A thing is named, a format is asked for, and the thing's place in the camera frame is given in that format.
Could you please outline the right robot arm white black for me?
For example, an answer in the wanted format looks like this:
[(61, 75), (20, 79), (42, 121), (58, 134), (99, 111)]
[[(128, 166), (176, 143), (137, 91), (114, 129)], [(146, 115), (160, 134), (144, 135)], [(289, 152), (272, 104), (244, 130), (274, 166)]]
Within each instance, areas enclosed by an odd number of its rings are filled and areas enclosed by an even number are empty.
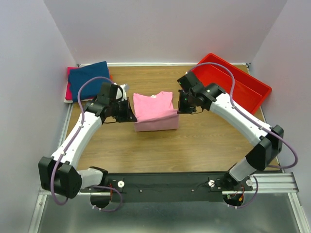
[(265, 170), (281, 152), (284, 130), (278, 125), (272, 127), (251, 115), (217, 84), (204, 86), (201, 82), (196, 82), (180, 83), (180, 86), (178, 113), (190, 114), (195, 107), (211, 111), (237, 129), (253, 147), (217, 180), (217, 186), (235, 190), (254, 172)]

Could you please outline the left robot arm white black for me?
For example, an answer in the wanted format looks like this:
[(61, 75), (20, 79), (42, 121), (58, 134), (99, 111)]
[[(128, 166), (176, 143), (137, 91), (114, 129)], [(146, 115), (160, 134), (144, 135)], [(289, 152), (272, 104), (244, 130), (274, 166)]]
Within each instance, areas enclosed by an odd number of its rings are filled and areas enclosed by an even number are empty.
[(76, 167), (90, 139), (109, 117), (119, 123), (137, 121), (128, 98), (107, 105), (88, 101), (62, 145), (50, 157), (42, 157), (38, 163), (44, 190), (72, 199), (87, 187), (92, 186), (98, 192), (107, 188), (106, 170), (90, 167), (77, 171)]

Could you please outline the pink polo shirt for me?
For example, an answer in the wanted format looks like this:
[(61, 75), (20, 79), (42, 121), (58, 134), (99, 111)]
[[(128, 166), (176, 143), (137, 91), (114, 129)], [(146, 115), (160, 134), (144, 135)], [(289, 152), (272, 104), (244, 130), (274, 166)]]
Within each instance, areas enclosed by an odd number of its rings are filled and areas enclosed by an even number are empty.
[(133, 104), (136, 132), (178, 129), (179, 115), (173, 106), (173, 92), (161, 91), (152, 96), (134, 93)]

